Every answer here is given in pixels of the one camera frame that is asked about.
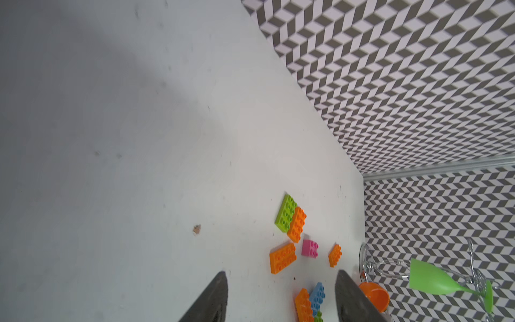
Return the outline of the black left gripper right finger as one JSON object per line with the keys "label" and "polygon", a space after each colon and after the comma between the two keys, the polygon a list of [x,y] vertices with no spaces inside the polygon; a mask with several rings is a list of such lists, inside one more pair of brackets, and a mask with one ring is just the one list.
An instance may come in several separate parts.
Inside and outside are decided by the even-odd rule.
{"label": "black left gripper right finger", "polygon": [[335,300],[340,322],[387,322],[344,270],[337,274]]}

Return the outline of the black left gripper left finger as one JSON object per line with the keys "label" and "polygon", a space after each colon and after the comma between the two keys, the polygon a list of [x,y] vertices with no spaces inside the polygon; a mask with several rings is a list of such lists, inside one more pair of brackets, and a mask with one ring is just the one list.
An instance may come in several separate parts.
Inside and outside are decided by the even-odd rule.
{"label": "black left gripper left finger", "polygon": [[179,322],[224,322],[228,303],[225,271],[218,272]]}

